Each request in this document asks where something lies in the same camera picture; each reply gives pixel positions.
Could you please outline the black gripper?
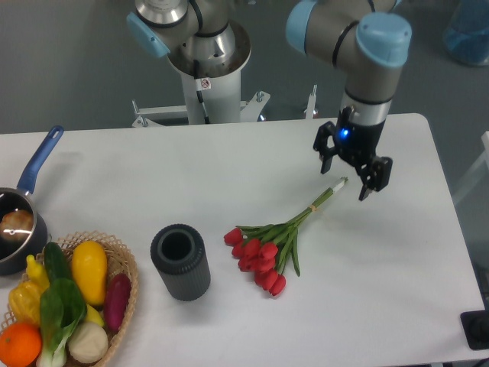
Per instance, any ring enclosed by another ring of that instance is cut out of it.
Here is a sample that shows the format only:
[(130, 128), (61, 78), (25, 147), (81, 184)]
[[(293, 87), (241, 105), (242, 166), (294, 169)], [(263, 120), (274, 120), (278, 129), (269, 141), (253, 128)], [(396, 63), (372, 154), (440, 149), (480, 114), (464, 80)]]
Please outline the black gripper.
[[(322, 124), (316, 133), (313, 150), (319, 153), (321, 174), (330, 170), (336, 152), (343, 161), (358, 168), (362, 182), (358, 199), (363, 201), (372, 191), (379, 192), (389, 184), (393, 159), (376, 154), (385, 121), (376, 125), (359, 125), (353, 117), (354, 109), (348, 106), (339, 113), (336, 126), (330, 121)], [(335, 146), (329, 147), (328, 140), (332, 137)]]

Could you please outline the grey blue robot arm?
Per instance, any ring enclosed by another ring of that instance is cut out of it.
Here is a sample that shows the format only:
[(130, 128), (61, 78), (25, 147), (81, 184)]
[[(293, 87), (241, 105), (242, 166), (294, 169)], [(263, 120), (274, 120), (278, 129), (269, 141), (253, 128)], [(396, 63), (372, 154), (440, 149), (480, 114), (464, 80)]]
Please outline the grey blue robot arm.
[[(288, 44), (341, 70), (346, 84), (336, 122), (319, 128), (313, 147), (322, 172), (334, 157), (352, 166), (361, 198), (383, 190), (393, 161), (377, 144), (408, 58), (412, 30), (394, 1), (300, 1), (288, 15)], [(251, 56), (247, 29), (226, 1), (137, 1), (126, 18), (150, 55), (181, 77), (192, 125), (240, 122), (241, 71)]]

